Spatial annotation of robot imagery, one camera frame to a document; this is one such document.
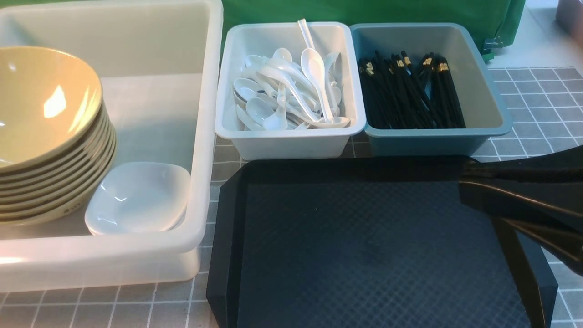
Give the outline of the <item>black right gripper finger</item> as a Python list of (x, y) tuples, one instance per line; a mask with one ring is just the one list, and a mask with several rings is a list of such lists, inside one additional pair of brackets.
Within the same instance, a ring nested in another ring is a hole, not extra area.
[(582, 232), (582, 147), (527, 159), (470, 162), (462, 203), (494, 216)]
[(524, 234), (558, 258), (571, 271), (583, 275), (583, 235), (566, 228), (502, 218), (502, 222)]

